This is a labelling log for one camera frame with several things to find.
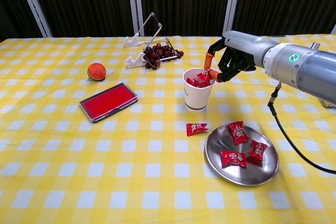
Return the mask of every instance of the orange ball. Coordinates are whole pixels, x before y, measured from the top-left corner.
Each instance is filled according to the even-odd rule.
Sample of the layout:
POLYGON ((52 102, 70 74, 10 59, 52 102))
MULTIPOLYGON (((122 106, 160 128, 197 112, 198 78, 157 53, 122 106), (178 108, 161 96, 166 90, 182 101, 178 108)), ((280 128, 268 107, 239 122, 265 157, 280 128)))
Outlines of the orange ball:
POLYGON ((88 76, 95 81, 101 81, 105 79, 106 76, 106 69, 100 63, 92 63, 88 67, 88 76))

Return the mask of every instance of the bunch of grapes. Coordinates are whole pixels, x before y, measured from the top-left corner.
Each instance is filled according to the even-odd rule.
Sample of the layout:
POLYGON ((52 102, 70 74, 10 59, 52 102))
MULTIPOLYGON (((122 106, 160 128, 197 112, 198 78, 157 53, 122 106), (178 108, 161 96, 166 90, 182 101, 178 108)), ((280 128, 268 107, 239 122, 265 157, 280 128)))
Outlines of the bunch of grapes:
POLYGON ((173 48, 168 45, 161 46, 160 43, 157 43, 153 48, 150 46, 146 47, 144 54, 143 59, 147 60, 146 68, 158 69, 161 65, 160 60, 173 56, 176 56, 177 59, 181 59, 184 53, 183 51, 173 50, 173 48))

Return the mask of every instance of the white paper cup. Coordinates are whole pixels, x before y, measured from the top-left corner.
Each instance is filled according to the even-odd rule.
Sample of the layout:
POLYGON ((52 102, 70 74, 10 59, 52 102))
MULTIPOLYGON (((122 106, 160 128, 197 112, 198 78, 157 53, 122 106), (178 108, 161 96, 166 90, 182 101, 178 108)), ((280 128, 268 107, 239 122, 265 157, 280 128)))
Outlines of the white paper cup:
POLYGON ((211 85, 205 88, 197 88, 187 83, 187 78, 198 79, 197 75, 203 71, 203 68, 192 68, 183 73, 184 101, 188 109, 202 110, 208 103, 214 79, 210 81, 211 85))

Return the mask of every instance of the black cable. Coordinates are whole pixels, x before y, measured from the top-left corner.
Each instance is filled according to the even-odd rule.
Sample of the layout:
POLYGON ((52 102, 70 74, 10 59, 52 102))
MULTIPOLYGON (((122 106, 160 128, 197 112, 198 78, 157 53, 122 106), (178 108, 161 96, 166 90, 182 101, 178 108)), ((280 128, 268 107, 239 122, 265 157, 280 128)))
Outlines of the black cable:
POLYGON ((310 161, 309 159, 307 159, 300 151, 299 149, 296 148, 296 146, 294 145, 294 143, 291 141, 291 139, 289 138, 289 136, 287 135, 286 131, 284 130, 284 128, 282 128, 282 125, 278 119, 278 115, 277 115, 277 112, 273 106, 273 103, 275 101, 275 98, 278 96, 278 92, 281 88, 281 83, 278 84, 278 86, 275 88, 275 91, 272 93, 271 95, 271 99, 269 100, 267 106, 269 107, 269 109, 271 110, 271 113, 272 115, 274 116, 275 118, 275 121, 277 121, 277 124, 281 130, 281 132, 283 133, 283 135, 285 136, 285 138, 287 139, 288 143, 293 147, 293 149, 296 151, 297 154, 299 154, 299 156, 304 160, 306 161, 308 164, 310 164, 311 166, 315 167, 316 169, 318 170, 321 170, 323 172, 326 172, 326 173, 331 173, 331 174, 336 174, 336 170, 330 170, 330 169, 327 169, 327 168, 324 168, 322 166, 319 166, 317 164, 315 164, 314 162, 310 161))

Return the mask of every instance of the green sticker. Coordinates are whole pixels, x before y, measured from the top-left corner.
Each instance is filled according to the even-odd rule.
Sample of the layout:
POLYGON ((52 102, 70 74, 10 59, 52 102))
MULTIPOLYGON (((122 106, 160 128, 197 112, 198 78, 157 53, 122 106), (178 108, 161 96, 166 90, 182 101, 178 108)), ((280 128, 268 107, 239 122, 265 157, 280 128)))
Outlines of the green sticker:
POLYGON ((297 61, 298 59, 300 59, 300 55, 295 53, 295 54, 292 54, 291 56, 289 56, 289 61, 290 62, 295 62, 297 61))

